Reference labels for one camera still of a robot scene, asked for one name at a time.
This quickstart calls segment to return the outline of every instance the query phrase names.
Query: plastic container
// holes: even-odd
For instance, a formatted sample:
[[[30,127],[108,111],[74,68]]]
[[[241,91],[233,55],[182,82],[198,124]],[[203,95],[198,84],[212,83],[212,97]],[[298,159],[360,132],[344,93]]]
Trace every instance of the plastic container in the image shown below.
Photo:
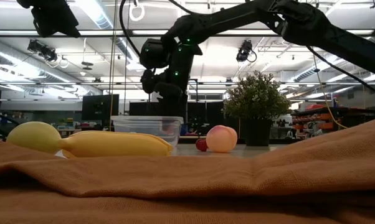
[[[175,147],[181,134],[183,118],[171,116],[112,116],[114,130],[158,136]]]

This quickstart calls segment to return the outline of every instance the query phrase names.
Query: computer monitor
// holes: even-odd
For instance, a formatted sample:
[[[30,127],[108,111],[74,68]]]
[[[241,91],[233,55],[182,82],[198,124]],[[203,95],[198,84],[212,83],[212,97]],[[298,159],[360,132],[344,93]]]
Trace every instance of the computer monitor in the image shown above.
[[[119,95],[113,95],[112,115],[118,115]],[[82,119],[85,121],[109,120],[111,95],[84,96],[82,98]]]

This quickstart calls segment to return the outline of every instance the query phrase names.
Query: toy peach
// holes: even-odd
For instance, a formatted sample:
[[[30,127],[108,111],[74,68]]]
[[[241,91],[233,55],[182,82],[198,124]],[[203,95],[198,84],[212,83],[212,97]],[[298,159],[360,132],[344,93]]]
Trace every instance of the toy peach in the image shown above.
[[[207,133],[206,142],[213,152],[230,152],[236,146],[237,133],[233,128],[217,125]]]

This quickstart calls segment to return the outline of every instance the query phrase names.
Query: brown cloth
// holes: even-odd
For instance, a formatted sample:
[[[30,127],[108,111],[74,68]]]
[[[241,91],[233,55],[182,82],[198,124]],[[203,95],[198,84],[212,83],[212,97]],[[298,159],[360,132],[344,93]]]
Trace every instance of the brown cloth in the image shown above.
[[[0,223],[375,223],[375,121],[251,159],[63,159],[0,142]]]

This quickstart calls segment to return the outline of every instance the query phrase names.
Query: yellow banana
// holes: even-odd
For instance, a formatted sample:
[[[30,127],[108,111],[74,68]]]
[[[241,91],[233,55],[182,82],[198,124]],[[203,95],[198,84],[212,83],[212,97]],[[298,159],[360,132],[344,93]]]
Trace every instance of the yellow banana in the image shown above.
[[[57,142],[60,149],[76,157],[169,156],[172,145],[163,139],[140,133],[82,131]]]

